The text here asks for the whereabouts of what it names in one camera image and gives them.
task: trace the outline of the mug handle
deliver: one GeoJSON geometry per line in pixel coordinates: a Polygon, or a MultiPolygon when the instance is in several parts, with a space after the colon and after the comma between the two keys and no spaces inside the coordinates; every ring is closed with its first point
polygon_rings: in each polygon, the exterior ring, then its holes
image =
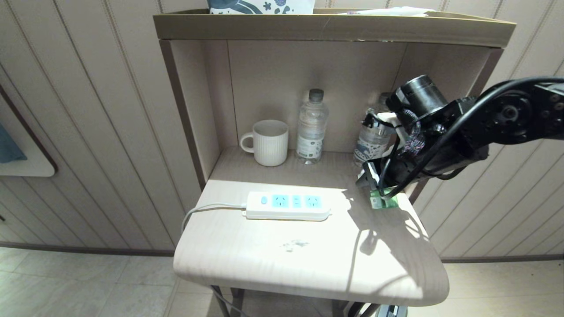
{"type": "Polygon", "coordinates": [[[239,141],[239,146],[243,149],[243,151],[245,151],[247,153],[254,153],[254,148],[244,146],[243,141],[247,138],[252,138],[252,137],[253,137],[253,133],[247,132],[247,133],[243,134],[243,136],[241,137],[241,141],[239,141]]]}

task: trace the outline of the tissue box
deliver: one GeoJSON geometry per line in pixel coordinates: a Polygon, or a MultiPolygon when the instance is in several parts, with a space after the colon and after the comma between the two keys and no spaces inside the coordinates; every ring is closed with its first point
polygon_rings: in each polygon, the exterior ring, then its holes
{"type": "Polygon", "coordinates": [[[313,14],[315,0],[208,0],[210,14],[313,14]]]}

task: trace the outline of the white mug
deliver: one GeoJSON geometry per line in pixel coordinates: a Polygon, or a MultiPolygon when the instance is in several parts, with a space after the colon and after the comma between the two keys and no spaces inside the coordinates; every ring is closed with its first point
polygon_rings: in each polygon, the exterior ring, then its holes
{"type": "Polygon", "coordinates": [[[243,134],[239,145],[245,152],[253,153],[257,163],[277,166],[288,155],[288,125],[278,120],[262,120],[253,125],[253,132],[243,134]],[[253,138],[253,147],[246,147],[243,141],[253,138]]]}

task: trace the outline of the tabletop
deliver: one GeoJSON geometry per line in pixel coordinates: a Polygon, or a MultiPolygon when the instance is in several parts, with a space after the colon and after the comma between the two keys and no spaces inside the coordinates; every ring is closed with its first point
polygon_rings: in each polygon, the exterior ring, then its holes
{"type": "Polygon", "coordinates": [[[250,191],[327,199],[322,222],[249,220],[217,208],[193,214],[177,246],[174,271],[203,285],[401,306],[429,306],[448,295],[447,273],[408,197],[371,208],[350,153],[324,152],[302,165],[289,153],[277,167],[238,148],[223,151],[199,205],[242,204],[250,191]]]}

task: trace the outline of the white power strip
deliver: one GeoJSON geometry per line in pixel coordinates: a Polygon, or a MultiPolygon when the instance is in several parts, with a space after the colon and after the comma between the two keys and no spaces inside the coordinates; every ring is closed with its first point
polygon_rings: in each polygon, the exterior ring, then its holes
{"type": "Polygon", "coordinates": [[[331,213],[327,200],[317,195],[297,192],[250,192],[247,219],[282,219],[323,221],[331,213]]]}

